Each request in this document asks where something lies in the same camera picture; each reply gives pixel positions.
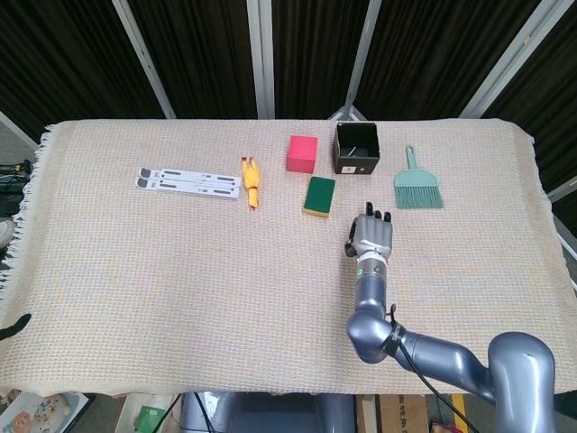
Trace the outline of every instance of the rubber chicken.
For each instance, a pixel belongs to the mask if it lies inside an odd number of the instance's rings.
[[[249,158],[243,156],[243,180],[244,187],[249,191],[249,206],[256,209],[259,206],[258,189],[261,185],[261,174],[252,156]]]

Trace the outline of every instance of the robotic hand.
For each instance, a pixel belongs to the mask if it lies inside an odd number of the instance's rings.
[[[367,203],[344,250],[357,258],[355,311],[346,325],[357,355],[369,364],[394,357],[406,370],[479,395],[496,406],[497,433],[555,433],[554,357],[534,336],[508,332],[489,345],[489,367],[466,347],[407,331],[387,321],[387,260],[392,249],[389,212]]]

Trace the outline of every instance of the black box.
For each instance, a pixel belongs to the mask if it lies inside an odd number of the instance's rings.
[[[333,158],[337,174],[371,174],[380,159],[377,125],[369,122],[337,124]]]

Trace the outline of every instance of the red cube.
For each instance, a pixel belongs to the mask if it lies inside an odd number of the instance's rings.
[[[287,156],[287,170],[313,173],[316,161],[316,137],[291,135]]]

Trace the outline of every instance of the green sponge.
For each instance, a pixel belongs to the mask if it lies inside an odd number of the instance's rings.
[[[307,199],[303,212],[318,217],[328,217],[333,201],[334,180],[325,178],[310,178]]]

